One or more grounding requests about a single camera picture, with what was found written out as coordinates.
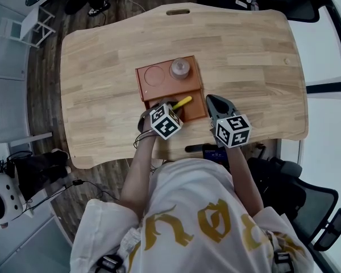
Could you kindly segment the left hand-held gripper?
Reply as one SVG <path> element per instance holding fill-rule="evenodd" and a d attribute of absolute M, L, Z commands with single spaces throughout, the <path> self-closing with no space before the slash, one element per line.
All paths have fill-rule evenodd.
<path fill-rule="evenodd" d="M 173 110 L 176 105 L 174 98 L 163 98 L 147 109 L 140 116 L 138 131 L 160 136 L 163 140 L 169 139 L 181 130 L 183 122 L 180 119 L 182 109 Z"/>

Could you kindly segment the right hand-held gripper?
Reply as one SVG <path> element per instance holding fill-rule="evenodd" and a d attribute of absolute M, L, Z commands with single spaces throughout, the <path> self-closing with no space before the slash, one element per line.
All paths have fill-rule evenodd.
<path fill-rule="evenodd" d="M 210 131 L 218 147 L 234 148 L 248 143 L 252 126 L 231 101 L 208 94 L 206 107 L 213 127 Z"/>

